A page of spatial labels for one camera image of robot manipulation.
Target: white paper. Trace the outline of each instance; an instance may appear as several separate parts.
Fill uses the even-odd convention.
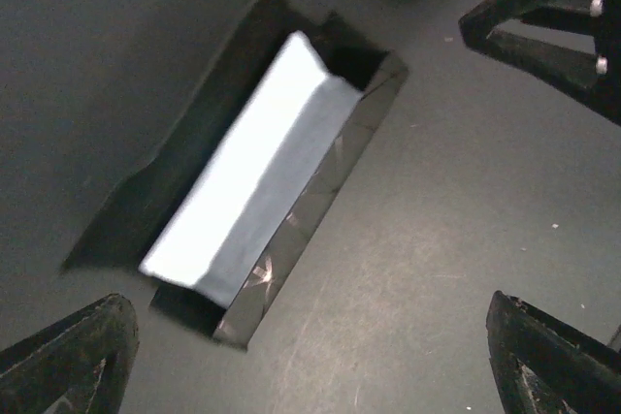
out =
[[[306,36],[291,35],[141,263],[142,273],[186,288],[205,275],[305,104],[329,76]]]

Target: black box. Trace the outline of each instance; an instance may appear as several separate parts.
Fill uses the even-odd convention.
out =
[[[408,74],[399,58],[374,47],[336,15],[316,26],[286,0],[251,2],[170,137],[146,167],[118,185],[65,262],[65,269],[137,271],[280,47],[295,31],[308,36],[330,73],[362,91],[362,99],[228,309],[170,284],[162,284],[151,303],[201,334],[246,348]]]

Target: silver rivet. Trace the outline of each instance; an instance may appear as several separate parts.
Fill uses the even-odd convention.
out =
[[[592,17],[600,16],[604,12],[604,0],[592,0],[590,13]]]
[[[608,61],[605,57],[598,57],[598,61],[595,64],[595,71],[598,75],[605,75],[608,73]]]

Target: dark gray surface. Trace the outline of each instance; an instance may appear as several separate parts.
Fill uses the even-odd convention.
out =
[[[0,0],[0,346],[119,291],[142,340],[122,412],[495,413],[496,289],[607,341],[621,129],[466,51],[479,0],[294,1],[336,8],[410,78],[239,354],[147,312],[146,283],[56,271],[244,0]]]

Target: metal screw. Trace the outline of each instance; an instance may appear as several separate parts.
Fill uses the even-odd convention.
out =
[[[595,64],[595,71],[598,75],[605,75],[608,73],[608,60],[605,57],[598,57],[598,61]]]
[[[592,0],[590,13],[592,17],[601,16],[604,12],[604,0]]]

